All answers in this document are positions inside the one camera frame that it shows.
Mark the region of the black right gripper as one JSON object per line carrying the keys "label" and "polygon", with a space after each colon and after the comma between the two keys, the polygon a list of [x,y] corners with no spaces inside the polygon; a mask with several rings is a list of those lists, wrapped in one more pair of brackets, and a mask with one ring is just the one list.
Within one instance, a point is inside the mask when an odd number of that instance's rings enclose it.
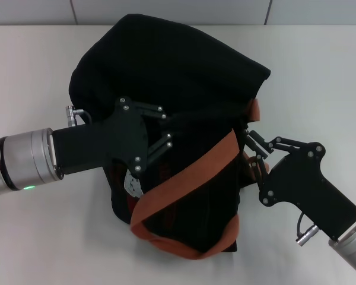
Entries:
{"label": "black right gripper", "polygon": [[[293,204],[331,240],[337,240],[356,222],[356,205],[322,174],[320,164],[326,149],[321,143],[283,137],[265,141],[256,131],[246,131],[246,145],[257,154],[250,158],[250,166],[262,204]],[[269,172],[262,156],[274,150],[288,154]]]}

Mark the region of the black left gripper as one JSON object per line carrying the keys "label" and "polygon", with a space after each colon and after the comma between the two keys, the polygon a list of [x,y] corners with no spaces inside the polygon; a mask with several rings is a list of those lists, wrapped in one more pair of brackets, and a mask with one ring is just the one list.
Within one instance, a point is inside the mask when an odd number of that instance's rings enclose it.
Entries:
{"label": "black left gripper", "polygon": [[167,114],[159,104],[122,97],[103,121],[53,131],[57,167],[69,175],[122,163],[139,176],[173,146],[172,133],[166,133],[148,148],[143,118],[166,120]]}

